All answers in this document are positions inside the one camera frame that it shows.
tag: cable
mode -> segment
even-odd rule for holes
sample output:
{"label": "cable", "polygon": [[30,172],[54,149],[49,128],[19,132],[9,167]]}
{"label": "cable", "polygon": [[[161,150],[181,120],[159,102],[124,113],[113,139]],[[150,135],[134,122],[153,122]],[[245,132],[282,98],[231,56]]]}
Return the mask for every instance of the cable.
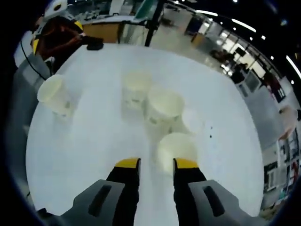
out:
{"label": "cable", "polygon": [[27,55],[25,54],[25,51],[24,51],[24,48],[23,48],[23,44],[22,44],[22,40],[20,41],[20,45],[21,45],[21,49],[22,49],[22,51],[23,51],[23,54],[24,54],[24,56],[25,56],[25,58],[26,58],[26,60],[27,60],[27,62],[28,62],[28,64],[30,65],[30,67],[45,81],[46,79],[41,75],[41,73],[40,72],[38,72],[33,66],[32,66],[32,64],[30,63],[30,61],[29,61],[29,59],[28,59],[28,57],[27,57]]}
{"label": "cable", "polygon": [[50,67],[49,68],[49,73],[50,73],[50,77],[52,76],[52,70],[53,70],[53,67],[52,67],[52,59],[50,59]]}

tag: laboratory room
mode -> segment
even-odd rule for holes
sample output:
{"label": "laboratory room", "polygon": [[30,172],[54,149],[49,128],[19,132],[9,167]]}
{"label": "laboratory room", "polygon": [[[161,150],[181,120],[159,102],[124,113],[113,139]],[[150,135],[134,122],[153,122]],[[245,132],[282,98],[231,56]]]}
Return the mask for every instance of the laboratory room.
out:
{"label": "laboratory room", "polygon": [[57,226],[300,220],[300,6],[46,2],[2,82],[3,161],[27,217]]}

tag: white round table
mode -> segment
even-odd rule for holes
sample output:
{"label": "white round table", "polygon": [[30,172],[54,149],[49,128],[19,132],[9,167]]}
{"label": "white round table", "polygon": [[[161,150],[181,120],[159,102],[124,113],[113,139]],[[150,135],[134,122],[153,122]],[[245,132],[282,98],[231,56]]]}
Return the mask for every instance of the white round table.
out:
{"label": "white round table", "polygon": [[142,123],[121,117],[121,76],[145,70],[163,87],[181,94],[202,115],[196,137],[198,164],[256,216],[263,197],[261,149],[252,117],[230,79],[174,53],[139,46],[105,44],[100,51],[79,48],[61,67],[77,104],[70,120],[61,120],[38,104],[26,151],[26,170],[37,210],[61,215],[73,199],[115,163],[140,157],[140,200],[135,225],[177,225],[172,178],[154,167]]}

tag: floor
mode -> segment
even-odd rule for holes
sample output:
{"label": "floor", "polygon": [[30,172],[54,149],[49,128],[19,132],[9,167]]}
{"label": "floor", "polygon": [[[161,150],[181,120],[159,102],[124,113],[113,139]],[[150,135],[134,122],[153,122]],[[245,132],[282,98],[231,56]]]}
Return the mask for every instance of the floor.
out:
{"label": "floor", "polygon": [[[148,30],[142,26],[135,26],[135,31],[129,43],[144,46],[147,31]],[[195,48],[191,43],[191,38],[189,35],[184,35],[184,31],[177,27],[165,27],[161,25],[153,35],[150,46],[155,49],[174,52],[205,64],[218,72],[222,72],[220,68],[221,64],[209,56],[206,43]]]}

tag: black pole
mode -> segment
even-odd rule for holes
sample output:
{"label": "black pole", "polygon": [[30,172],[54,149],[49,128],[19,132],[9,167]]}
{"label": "black pole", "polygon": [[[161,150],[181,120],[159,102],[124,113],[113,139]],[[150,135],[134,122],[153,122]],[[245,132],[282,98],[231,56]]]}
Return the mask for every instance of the black pole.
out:
{"label": "black pole", "polygon": [[166,0],[158,0],[158,4],[157,4],[156,10],[155,10],[155,13],[152,17],[152,20],[149,21],[149,32],[147,32],[144,46],[149,47],[151,44],[151,39],[154,34],[154,31],[158,29],[158,20],[159,20],[161,12],[163,10],[165,1]]}

